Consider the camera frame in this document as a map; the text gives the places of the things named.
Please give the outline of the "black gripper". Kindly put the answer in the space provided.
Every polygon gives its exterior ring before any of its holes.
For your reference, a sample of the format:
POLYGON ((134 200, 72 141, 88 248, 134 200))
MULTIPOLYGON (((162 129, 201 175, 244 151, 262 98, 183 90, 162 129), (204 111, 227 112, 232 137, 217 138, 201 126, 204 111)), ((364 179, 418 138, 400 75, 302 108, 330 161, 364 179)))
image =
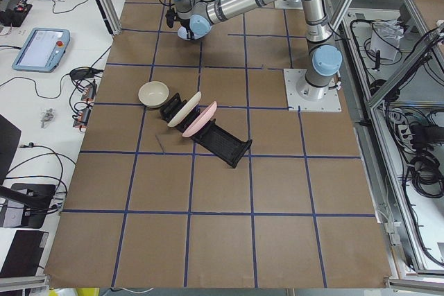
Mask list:
POLYGON ((166 24, 169 28, 173 28, 174 24, 178 20, 178 16, 176 10, 173 7, 169 7, 165 14, 166 24))

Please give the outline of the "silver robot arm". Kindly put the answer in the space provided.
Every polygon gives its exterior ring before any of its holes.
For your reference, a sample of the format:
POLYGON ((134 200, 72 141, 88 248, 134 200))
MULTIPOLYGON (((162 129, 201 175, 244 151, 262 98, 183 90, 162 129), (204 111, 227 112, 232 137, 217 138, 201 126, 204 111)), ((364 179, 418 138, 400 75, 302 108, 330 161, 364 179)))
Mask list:
MULTIPOLYGON (((256 8, 263 8, 277 0, 170 0, 166 24, 173 27, 179 22, 179 36, 184 40, 197 40, 207 35, 211 28, 221 22, 242 15, 256 8)), ((310 64, 302 83, 311 89, 326 89, 339 66, 327 66, 321 56, 342 60, 339 51, 326 49, 334 43, 334 30, 324 8, 324 0, 302 0, 307 27, 306 40, 309 47, 310 64)))

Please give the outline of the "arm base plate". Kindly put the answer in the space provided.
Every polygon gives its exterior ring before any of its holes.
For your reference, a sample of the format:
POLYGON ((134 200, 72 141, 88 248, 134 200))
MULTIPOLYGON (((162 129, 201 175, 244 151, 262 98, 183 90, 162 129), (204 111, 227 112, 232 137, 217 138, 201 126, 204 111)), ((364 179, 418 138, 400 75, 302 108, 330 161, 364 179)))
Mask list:
POLYGON ((284 69, 284 83, 287 95, 287 109, 291 112, 342 111, 339 93, 332 78, 326 87, 311 86, 305 77, 305 69, 284 69))
POLYGON ((284 10, 302 10, 302 0, 277 0, 274 2, 274 8, 284 10))

